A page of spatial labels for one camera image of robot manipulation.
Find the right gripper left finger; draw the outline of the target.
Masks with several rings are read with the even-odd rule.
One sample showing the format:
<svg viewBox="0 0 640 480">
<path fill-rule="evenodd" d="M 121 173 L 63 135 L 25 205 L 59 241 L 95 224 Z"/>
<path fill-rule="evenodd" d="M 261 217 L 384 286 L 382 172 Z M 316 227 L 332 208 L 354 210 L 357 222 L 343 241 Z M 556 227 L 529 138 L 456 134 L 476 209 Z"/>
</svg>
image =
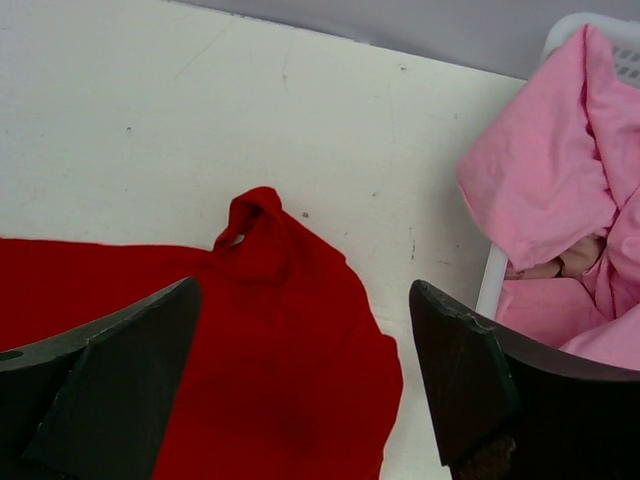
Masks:
<svg viewBox="0 0 640 480">
<path fill-rule="evenodd" d="M 201 301 L 198 281 L 184 278 L 2 352 L 2 478 L 151 478 Z"/>
</svg>

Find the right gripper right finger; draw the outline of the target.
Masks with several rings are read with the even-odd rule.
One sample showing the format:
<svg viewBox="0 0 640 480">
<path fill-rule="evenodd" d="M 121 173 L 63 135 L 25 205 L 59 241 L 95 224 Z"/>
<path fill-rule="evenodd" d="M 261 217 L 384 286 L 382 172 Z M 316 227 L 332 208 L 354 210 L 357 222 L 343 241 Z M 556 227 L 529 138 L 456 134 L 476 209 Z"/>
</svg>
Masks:
<svg viewBox="0 0 640 480">
<path fill-rule="evenodd" d="M 413 338 L 455 479 L 635 479 L 639 375 L 546 346 L 423 280 Z"/>
</svg>

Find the red t-shirt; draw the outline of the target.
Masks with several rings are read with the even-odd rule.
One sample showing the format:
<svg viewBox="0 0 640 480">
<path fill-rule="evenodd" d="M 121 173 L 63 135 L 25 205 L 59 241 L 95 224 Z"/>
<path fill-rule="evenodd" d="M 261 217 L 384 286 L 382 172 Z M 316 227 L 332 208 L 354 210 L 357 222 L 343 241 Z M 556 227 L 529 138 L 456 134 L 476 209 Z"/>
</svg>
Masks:
<svg viewBox="0 0 640 480">
<path fill-rule="evenodd" d="M 403 388 L 345 257 L 277 192 L 230 205 L 211 250 L 1 242 L 1 345 L 11 349 L 198 280 L 197 331 L 157 479 L 375 479 Z"/>
</svg>

